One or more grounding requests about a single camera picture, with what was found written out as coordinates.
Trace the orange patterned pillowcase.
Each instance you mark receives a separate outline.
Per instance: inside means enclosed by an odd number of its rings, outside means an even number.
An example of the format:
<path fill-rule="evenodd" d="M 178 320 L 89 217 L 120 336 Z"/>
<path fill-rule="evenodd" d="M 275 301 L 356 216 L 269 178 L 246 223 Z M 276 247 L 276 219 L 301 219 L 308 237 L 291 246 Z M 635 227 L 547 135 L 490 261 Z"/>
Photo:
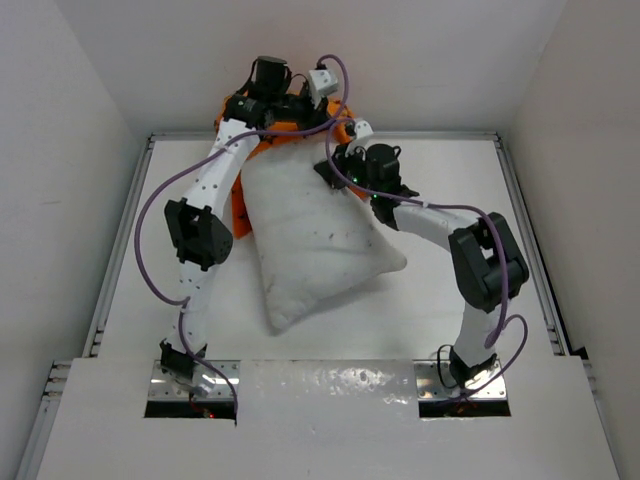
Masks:
<path fill-rule="evenodd" d="M 355 113 L 337 98 L 331 98 L 329 100 L 327 113 L 330 117 L 338 113 L 339 119 L 356 118 Z M 338 126 L 334 130 L 332 136 L 338 144 L 346 144 L 349 140 L 345 126 Z M 301 143 L 303 140 L 307 139 L 319 140 L 320 134 L 317 133 L 308 137 L 267 136 L 264 140 L 259 142 L 258 146 L 248 156 L 247 160 L 250 161 L 269 149 L 290 143 Z M 241 239 L 252 231 L 250 216 L 244 202 L 241 174 L 238 174 L 231 189 L 231 213 L 234 238 Z"/>

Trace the white pillow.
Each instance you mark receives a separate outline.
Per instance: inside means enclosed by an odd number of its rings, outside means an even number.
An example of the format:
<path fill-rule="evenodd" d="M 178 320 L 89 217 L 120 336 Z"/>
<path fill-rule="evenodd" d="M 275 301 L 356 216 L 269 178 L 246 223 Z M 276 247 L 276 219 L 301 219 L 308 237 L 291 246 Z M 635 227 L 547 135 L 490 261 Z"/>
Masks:
<path fill-rule="evenodd" d="M 267 317 L 276 331 L 323 301 L 407 265 L 363 202 L 331 189 L 315 171 L 324 158 L 323 144 L 292 142 L 257 154 L 241 170 Z"/>

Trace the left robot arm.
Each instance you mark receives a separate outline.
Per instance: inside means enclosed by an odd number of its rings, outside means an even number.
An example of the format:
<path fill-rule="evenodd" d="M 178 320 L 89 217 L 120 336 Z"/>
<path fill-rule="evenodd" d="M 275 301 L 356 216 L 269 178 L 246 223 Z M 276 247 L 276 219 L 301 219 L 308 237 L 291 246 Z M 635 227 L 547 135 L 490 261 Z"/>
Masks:
<path fill-rule="evenodd" d="M 258 57 L 250 78 L 225 100 L 212 161 L 200 168 L 180 200 L 165 205 L 180 262 L 182 317 L 160 344 L 161 364 L 181 376 L 192 375 L 193 357 L 207 344 L 204 315 L 213 279 L 233 246 L 233 233 L 222 216 L 243 164 L 268 131 L 314 130 L 330 117 L 329 97 L 339 88 L 335 73 L 318 62 L 297 93 L 289 90 L 292 78 L 286 61 Z"/>

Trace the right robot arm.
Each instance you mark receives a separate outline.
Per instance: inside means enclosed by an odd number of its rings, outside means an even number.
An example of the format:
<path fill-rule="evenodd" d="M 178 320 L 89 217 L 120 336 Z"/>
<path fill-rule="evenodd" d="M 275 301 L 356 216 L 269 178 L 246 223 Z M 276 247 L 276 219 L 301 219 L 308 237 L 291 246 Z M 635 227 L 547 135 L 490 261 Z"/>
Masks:
<path fill-rule="evenodd" d="M 493 366 L 509 302 L 528 281 L 528 265 L 502 215 L 470 205 L 429 203 L 406 186 L 400 153 L 400 147 L 388 144 L 342 145 L 314 169 L 331 188 L 368 197 L 382 224 L 449 253 L 465 301 L 460 333 L 449 349 L 449 371 L 455 387 L 464 389 Z"/>

